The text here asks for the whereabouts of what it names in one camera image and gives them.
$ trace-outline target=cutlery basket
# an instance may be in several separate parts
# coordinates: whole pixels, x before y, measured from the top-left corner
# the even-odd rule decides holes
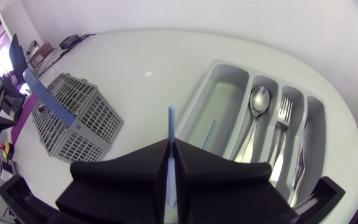
[[[124,121],[96,85],[61,73],[47,91],[75,116],[69,127],[53,113],[41,113],[36,102],[32,116],[49,156],[65,162],[100,161],[111,148]]]

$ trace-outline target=gray cutlery tray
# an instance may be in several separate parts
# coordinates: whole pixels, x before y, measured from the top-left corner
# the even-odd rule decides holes
[[[293,102],[283,167],[276,189],[292,201],[292,182],[300,148],[300,138],[308,117],[305,136],[305,176],[299,184],[298,201],[307,198],[321,177],[326,149],[326,117],[322,99],[314,94],[249,67],[215,60],[190,101],[175,133],[176,137],[202,148],[214,120],[216,125],[206,148],[233,160],[252,122],[249,98],[252,90],[264,86],[270,93],[267,111],[259,118],[251,162],[266,162],[274,144],[275,124],[283,96]]]

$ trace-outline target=spoon bowl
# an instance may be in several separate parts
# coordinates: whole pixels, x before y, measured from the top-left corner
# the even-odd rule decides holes
[[[262,113],[264,113],[269,107],[269,103],[270,94],[265,87],[260,86],[254,89],[249,100],[249,106],[252,110],[254,118],[258,118]]]

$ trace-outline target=white tabletop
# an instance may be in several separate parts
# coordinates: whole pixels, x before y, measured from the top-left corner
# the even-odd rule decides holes
[[[296,84],[324,99],[327,143],[323,175],[345,191],[325,220],[347,223],[358,208],[358,130],[338,92],[305,63],[244,40],[177,31],[136,31],[88,37],[41,77],[48,85],[68,72],[99,87],[124,125],[104,160],[168,137],[168,106],[178,124],[215,59],[245,65]],[[30,117],[16,145],[15,160],[34,195],[55,206],[72,181],[69,164],[49,157]]]

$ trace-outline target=fork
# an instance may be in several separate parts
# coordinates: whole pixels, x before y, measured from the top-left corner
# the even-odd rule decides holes
[[[300,190],[298,184],[302,182],[303,176],[306,170],[305,164],[305,137],[306,137],[306,130],[308,129],[308,120],[309,117],[306,118],[305,127],[303,128],[303,132],[301,135],[301,140],[299,142],[299,152],[298,152],[298,159],[296,160],[296,169],[295,169],[295,176],[292,182],[292,189],[294,190],[294,197],[291,202],[291,207],[294,207],[296,203],[298,203],[298,197],[300,194]]]
[[[277,184],[278,178],[280,177],[281,169],[283,167],[285,141],[287,139],[287,130],[290,126],[292,104],[292,101],[283,96],[280,104],[280,109],[278,110],[276,122],[278,134],[273,148],[272,156],[269,160],[269,164],[273,167],[272,175],[270,176],[269,181],[274,187]]]

